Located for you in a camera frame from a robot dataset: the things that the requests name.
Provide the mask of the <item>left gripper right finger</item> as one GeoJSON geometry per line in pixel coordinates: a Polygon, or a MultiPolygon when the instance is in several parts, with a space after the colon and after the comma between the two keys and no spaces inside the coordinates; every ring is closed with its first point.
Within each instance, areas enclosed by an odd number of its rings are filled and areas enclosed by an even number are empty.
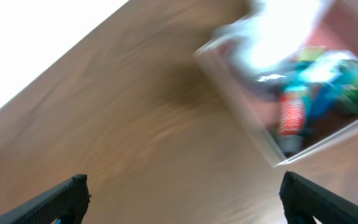
{"type": "Polygon", "coordinates": [[[358,223],[358,205],[295,172],[285,172],[279,196],[288,224],[358,223]]]}

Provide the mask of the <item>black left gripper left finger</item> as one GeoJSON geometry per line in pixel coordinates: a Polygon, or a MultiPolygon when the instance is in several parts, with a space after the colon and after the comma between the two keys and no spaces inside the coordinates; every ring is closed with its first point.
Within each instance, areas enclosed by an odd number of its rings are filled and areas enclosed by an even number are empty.
{"type": "Polygon", "coordinates": [[[90,203],[88,176],[77,174],[0,215],[0,224],[81,224],[90,203]]]}

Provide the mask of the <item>teal white toothpaste tube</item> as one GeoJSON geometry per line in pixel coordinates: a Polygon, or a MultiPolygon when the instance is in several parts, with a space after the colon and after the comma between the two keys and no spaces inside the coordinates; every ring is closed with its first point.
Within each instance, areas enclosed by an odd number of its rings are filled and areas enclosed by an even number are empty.
{"type": "Polygon", "coordinates": [[[340,60],[319,60],[295,62],[295,76],[280,93],[280,113],[276,140],[279,148],[287,157],[298,154],[306,146],[311,146],[326,136],[338,131],[350,122],[341,115],[336,101],[328,112],[316,120],[308,120],[311,106],[312,83],[332,83],[341,86],[341,76],[337,65],[340,60]]]}

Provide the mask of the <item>green soap packet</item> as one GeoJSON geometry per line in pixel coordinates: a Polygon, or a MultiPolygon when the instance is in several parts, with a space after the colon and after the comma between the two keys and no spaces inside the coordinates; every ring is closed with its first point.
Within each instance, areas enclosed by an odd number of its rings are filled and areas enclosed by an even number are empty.
{"type": "Polygon", "coordinates": [[[344,114],[358,116],[358,60],[340,60],[337,68],[341,74],[337,106],[344,114]]]}

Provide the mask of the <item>white lotion tube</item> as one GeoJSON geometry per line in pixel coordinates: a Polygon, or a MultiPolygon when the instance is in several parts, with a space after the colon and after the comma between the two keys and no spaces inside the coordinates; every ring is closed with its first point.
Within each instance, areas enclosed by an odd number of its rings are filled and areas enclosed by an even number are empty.
{"type": "Polygon", "coordinates": [[[262,60],[281,60],[303,45],[332,5],[331,0],[258,1],[251,52],[262,60]]]}

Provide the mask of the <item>blue disposable razor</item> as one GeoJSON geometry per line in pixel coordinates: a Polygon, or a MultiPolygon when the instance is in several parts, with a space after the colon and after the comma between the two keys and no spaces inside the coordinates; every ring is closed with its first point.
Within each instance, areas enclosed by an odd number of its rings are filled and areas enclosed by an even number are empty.
{"type": "Polygon", "coordinates": [[[342,87],[332,83],[312,83],[311,106],[307,113],[308,120],[316,120],[324,116],[333,106],[342,92],[342,87]]]}

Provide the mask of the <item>clear pump bottle dark liquid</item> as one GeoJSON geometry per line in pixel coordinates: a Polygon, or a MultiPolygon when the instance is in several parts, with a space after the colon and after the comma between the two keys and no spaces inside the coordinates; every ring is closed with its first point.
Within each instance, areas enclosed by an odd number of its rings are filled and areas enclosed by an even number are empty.
{"type": "Polygon", "coordinates": [[[281,85],[288,80],[281,67],[297,49],[283,30],[256,21],[237,21],[217,28],[213,37],[226,38],[223,59],[243,88],[263,100],[275,101],[281,85]]]}

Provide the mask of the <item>green white toothbrush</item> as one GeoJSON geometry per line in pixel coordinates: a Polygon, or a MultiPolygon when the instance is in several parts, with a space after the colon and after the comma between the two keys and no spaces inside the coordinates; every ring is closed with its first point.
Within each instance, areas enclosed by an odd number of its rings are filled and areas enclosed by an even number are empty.
{"type": "Polygon", "coordinates": [[[297,61],[313,62],[326,51],[326,47],[321,45],[312,45],[302,48],[297,55],[297,61]]]}

